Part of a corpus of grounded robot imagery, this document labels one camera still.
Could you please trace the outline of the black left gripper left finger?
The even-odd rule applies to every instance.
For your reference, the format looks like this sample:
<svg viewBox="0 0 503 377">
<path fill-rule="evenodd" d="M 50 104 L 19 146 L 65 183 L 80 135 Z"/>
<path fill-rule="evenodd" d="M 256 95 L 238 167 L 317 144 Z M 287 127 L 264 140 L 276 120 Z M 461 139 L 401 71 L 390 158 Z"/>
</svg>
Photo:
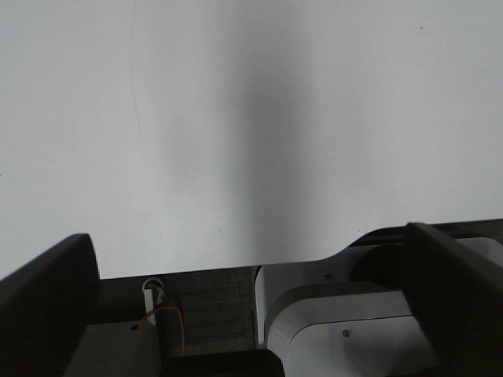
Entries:
<svg viewBox="0 0 503 377">
<path fill-rule="evenodd" d="M 1 374 L 62 376 L 94 315 L 100 277 L 89 235 L 74 234 L 1 281 Z"/>
</svg>

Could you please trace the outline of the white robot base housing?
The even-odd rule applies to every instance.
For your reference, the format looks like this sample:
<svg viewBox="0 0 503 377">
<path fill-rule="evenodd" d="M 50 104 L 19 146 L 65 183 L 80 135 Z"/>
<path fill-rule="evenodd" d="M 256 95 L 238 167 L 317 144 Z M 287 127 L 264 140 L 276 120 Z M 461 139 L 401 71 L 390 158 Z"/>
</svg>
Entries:
<svg viewBox="0 0 503 377">
<path fill-rule="evenodd" d="M 502 267 L 500 242 L 454 240 Z M 350 246 L 259 270 L 259 344 L 287 376 L 443 376 L 402 292 L 402 244 Z"/>
</svg>

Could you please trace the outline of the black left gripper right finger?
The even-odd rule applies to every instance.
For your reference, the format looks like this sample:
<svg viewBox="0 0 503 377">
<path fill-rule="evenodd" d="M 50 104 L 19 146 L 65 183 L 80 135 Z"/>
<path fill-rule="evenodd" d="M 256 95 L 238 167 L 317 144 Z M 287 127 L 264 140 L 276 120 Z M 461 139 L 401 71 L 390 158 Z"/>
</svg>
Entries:
<svg viewBox="0 0 503 377">
<path fill-rule="evenodd" d="M 502 267 L 423 223 L 402 246 L 402 292 L 441 375 L 500 376 Z"/>
</svg>

